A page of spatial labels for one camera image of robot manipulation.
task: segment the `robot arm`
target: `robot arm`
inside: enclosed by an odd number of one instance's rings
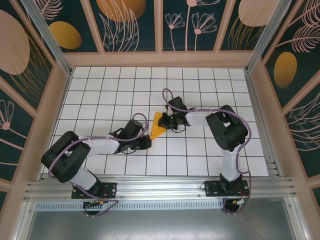
[[[181,97],[175,97],[168,103],[181,110],[188,110],[183,104]],[[229,105],[220,108],[233,112]],[[220,175],[220,184],[226,193],[232,192],[238,188],[238,183],[242,181],[242,175],[238,171],[240,165],[240,154],[238,153],[241,145],[245,143],[248,129],[242,121],[231,114],[225,112],[211,111],[192,111],[185,112],[171,108],[173,114],[167,112],[162,114],[158,125],[166,129],[178,129],[178,125],[204,126],[209,127],[216,143],[222,149],[222,173]]]
[[[65,152],[58,159],[52,168],[52,173],[59,182],[70,182],[97,196],[101,192],[103,184],[93,173],[81,167],[85,159],[99,154],[117,154],[128,148],[131,150],[150,148],[151,140],[148,135],[132,141],[121,141],[137,137],[142,129],[143,126],[140,122],[131,119],[125,128],[111,132],[109,136],[96,137],[95,139],[83,138],[68,131],[42,156],[41,162],[49,169],[53,161],[67,146],[79,139],[84,139],[72,146],[69,152]]]

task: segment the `cable connector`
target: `cable connector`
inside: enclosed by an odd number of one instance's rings
[[[248,198],[243,198],[243,199],[240,199],[239,201],[236,201],[236,204],[240,205],[240,204],[244,204],[244,203],[246,203],[248,201],[249,201]]]

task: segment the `yellow triangular block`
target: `yellow triangular block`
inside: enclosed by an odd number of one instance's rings
[[[159,137],[160,135],[164,134],[167,131],[167,129],[165,129],[164,127],[158,126],[158,122],[161,117],[162,117],[162,112],[156,112],[154,114],[152,130],[150,135],[151,140],[156,139],[157,137]]]

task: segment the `aluminum rail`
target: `aluminum rail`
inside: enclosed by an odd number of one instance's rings
[[[208,176],[123,176],[97,175],[103,183],[117,183],[116,198],[127,201],[141,200],[191,200],[208,199],[200,189],[204,181],[219,180]],[[27,186],[25,202],[82,201],[71,199],[72,185],[56,179],[43,178]],[[252,198],[294,197],[295,190],[290,178],[253,177]]]

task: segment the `flower illustration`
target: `flower illustration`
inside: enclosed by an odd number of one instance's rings
[[[192,14],[192,25],[195,33],[194,50],[197,50],[197,37],[199,34],[212,33],[217,30],[217,25],[214,14],[202,14],[199,19],[199,13]]]
[[[197,5],[212,5],[212,4],[218,4],[220,0],[186,0],[186,4],[188,4],[189,7],[195,7]]]
[[[0,100],[0,129],[10,129],[10,122],[14,114],[14,110],[15,105],[12,102],[8,101],[6,106],[5,101],[3,99]]]
[[[220,0],[186,0],[188,4],[188,12],[186,15],[186,28],[185,28],[185,50],[188,51],[188,26],[189,26],[189,15],[190,9],[195,6],[206,6],[220,3]]]
[[[15,110],[15,104],[13,102],[8,101],[8,103],[6,105],[6,102],[3,99],[0,100],[0,130],[5,130],[5,131],[9,130],[9,131],[13,132],[14,134],[17,134],[18,136],[26,139],[27,138],[26,136],[11,129],[11,120],[14,115],[14,110]],[[13,144],[9,141],[6,141],[2,138],[0,138],[0,142],[7,144],[13,148],[19,149],[19,150],[24,149],[23,147],[15,145],[15,144]]]
[[[179,14],[174,13],[174,14],[172,14],[172,17],[170,15],[170,13],[168,13],[165,15],[165,20],[170,28],[172,47],[173,47],[173,51],[175,51],[176,49],[175,49],[175,45],[174,45],[174,39],[172,36],[172,29],[184,27],[185,22],[183,21],[181,13],[179,13]]]

